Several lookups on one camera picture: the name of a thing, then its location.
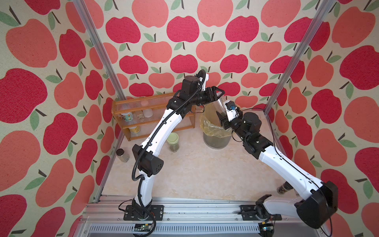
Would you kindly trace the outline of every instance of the jar with green lid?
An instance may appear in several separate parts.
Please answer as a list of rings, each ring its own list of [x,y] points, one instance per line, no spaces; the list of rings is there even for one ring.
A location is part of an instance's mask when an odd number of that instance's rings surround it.
[[[179,135],[177,133],[172,132],[166,141],[170,151],[177,152],[179,150]]]

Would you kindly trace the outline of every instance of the metal can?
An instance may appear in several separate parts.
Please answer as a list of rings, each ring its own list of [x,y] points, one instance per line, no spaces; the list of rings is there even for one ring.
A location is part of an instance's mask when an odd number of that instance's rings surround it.
[[[130,127],[129,130],[131,133],[136,134],[136,133],[139,133],[141,131],[141,127],[140,126]]]
[[[127,122],[133,120],[133,113],[132,112],[122,113],[121,116],[122,116],[122,119],[127,121]]]

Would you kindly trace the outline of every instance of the black mounting plate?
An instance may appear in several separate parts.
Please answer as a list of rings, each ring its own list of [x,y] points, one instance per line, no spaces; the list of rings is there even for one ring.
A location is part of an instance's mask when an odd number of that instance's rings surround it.
[[[254,210],[254,207],[255,205],[240,205],[240,210],[241,212],[251,212]],[[260,221],[260,219],[258,219],[255,214],[244,214],[242,213],[241,214],[242,216],[242,219],[244,221]],[[273,221],[281,221],[282,220],[282,216],[280,214],[276,214],[276,215],[271,215]]]
[[[150,210],[154,214],[155,220],[161,221],[163,219],[164,205],[151,205]],[[140,221],[140,219],[138,219],[137,215],[134,213],[132,205],[126,206],[124,221]],[[147,217],[146,221],[152,221],[152,219],[150,217]]]

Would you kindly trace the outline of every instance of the jar lid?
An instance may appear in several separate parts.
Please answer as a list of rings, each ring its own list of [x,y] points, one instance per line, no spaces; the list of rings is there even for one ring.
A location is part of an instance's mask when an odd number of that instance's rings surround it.
[[[170,145],[174,145],[176,143],[178,143],[179,141],[179,135],[177,133],[174,133],[172,132],[168,138],[167,138],[167,143],[170,144]]]
[[[124,150],[122,148],[117,149],[116,155],[123,155],[123,154],[124,154]]]

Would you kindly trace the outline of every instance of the marble floor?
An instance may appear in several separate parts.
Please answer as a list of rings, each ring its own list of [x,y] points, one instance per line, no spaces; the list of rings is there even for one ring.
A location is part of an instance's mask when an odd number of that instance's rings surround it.
[[[263,112],[255,113],[262,121],[260,133],[272,141]],[[208,147],[203,141],[198,114],[194,129],[177,133],[180,144],[178,152],[169,151],[166,143],[159,154],[164,166],[155,178],[153,197],[255,201],[265,194],[279,195],[276,188],[285,180],[248,154],[242,143],[231,139],[223,149]],[[130,154],[130,159],[127,163],[115,159],[102,195],[134,196],[137,193],[138,182],[131,178],[135,162],[132,147],[143,140],[123,140],[121,148]],[[289,191],[284,196],[295,197],[295,192]]]

